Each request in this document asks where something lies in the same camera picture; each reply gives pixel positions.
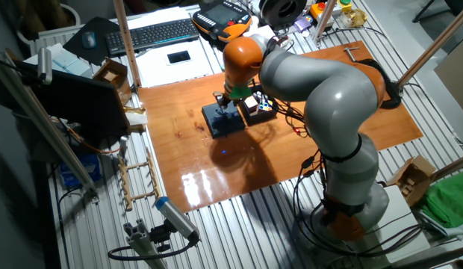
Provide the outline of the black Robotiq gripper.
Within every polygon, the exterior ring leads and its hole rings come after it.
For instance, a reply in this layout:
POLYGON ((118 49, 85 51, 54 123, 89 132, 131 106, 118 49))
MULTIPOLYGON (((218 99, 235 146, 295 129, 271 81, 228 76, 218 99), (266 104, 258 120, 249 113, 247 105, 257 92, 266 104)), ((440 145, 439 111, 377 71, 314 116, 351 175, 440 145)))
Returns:
POLYGON ((231 97, 229 91, 225 92, 215 92, 215 99, 217 101, 218 108, 220 109, 221 114, 230 114, 229 103, 234 102, 234 99, 231 97))

